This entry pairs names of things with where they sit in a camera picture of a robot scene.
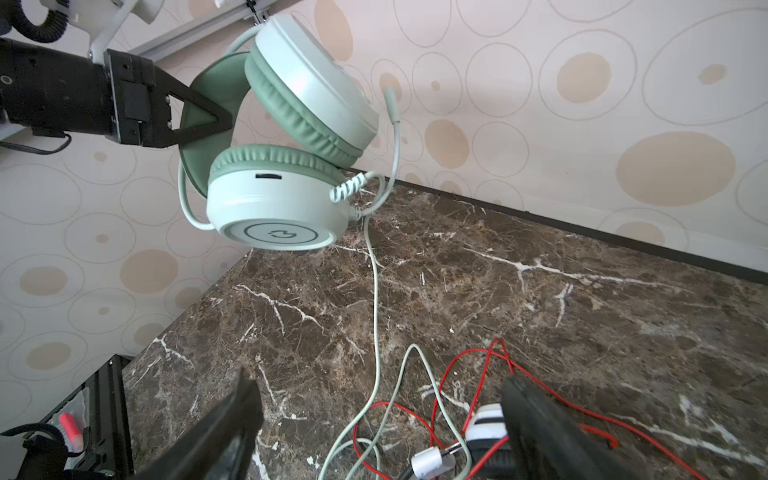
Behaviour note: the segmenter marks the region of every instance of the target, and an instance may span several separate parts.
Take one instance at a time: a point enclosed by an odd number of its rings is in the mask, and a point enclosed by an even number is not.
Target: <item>robotic arm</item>
[[[69,20],[91,35],[90,58],[0,38],[0,123],[31,127],[33,134],[47,137],[64,137],[70,131],[155,148],[231,129],[229,112],[152,61],[122,51],[104,51],[131,11],[145,21],[154,20],[162,1],[149,5],[145,1],[126,0],[118,8],[112,2],[58,0],[49,5],[61,9],[51,10],[42,25],[27,20],[20,0],[0,2],[0,34],[12,26],[31,40],[51,42],[63,35]],[[70,11],[83,12],[88,6],[95,6],[96,11],[68,16]],[[213,121],[174,130],[170,97],[204,109]]]

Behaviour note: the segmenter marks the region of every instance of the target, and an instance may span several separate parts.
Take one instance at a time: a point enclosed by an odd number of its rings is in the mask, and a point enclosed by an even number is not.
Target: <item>patterned wallpaper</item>
[[[212,5],[168,0],[155,24],[131,18],[112,46]],[[398,178],[768,271],[761,5],[301,0],[288,12],[382,114],[357,167],[391,170],[391,86]],[[189,83],[247,26],[161,66]],[[234,143],[296,146],[252,94]],[[138,352],[247,251],[183,219],[177,162],[176,148],[83,135],[51,157],[0,151],[0,429],[46,413],[109,354]],[[204,212],[203,199],[192,204]]]
[[[249,26],[161,67],[189,83],[207,60],[188,55],[218,56]],[[235,142],[256,140],[246,122]],[[176,147],[72,137],[46,157],[0,149],[0,430],[39,420],[111,355],[139,353],[249,250],[184,218]],[[11,141],[61,142],[29,133]],[[187,191],[205,218],[205,200]]]
[[[398,178],[768,271],[765,7],[302,0],[289,10],[382,113],[357,167],[391,170],[382,88],[392,86]]]

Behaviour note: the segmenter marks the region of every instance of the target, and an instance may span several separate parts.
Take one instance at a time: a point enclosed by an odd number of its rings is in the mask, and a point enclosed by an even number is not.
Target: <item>logo on ear cup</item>
[[[311,228],[284,222],[255,223],[246,227],[243,233],[260,242],[294,245],[313,242],[319,237],[319,234]]]
[[[270,235],[275,238],[294,238],[296,236],[295,233],[288,233],[287,230],[272,230]]]

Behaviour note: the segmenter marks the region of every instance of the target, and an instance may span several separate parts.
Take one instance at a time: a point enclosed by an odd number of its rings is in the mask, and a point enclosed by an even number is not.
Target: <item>headphones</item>
[[[231,147],[233,129],[182,144],[182,210],[195,227],[217,230],[256,248],[311,250],[330,245],[351,220],[370,213],[370,208],[357,210],[348,201],[368,179],[379,179],[379,206],[383,202],[381,174],[348,180],[340,170],[351,167],[376,136],[379,114],[293,16],[278,15],[251,28],[229,51],[254,35],[250,51],[225,55],[202,71],[190,88],[229,111],[233,123],[246,93],[253,90],[273,119],[309,151],[268,144]],[[391,117],[396,106],[394,95],[387,93]],[[184,104],[182,128],[214,120],[202,108]],[[207,198],[210,223],[201,223],[191,213],[186,177]]]

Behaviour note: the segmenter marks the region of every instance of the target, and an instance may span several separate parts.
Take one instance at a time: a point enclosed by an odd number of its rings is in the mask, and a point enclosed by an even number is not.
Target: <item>dark brown marble surface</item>
[[[439,375],[460,351],[499,336],[563,396],[652,432],[708,478],[768,475],[768,287],[404,187],[374,216],[371,236],[380,399],[410,343]],[[372,292],[359,227],[322,250],[253,251],[124,370],[137,469],[213,408],[244,366],[266,411],[250,478],[315,478],[373,385]],[[465,357],[447,383],[459,425],[483,361]],[[492,362],[481,403],[498,401],[504,377]],[[400,402],[429,415],[428,382],[411,361]],[[382,413],[369,413],[360,435]],[[645,478],[690,478],[623,429],[574,417],[616,435],[616,455]],[[427,438],[393,414],[384,471],[397,476]],[[344,478],[353,461],[345,452],[327,478]]]

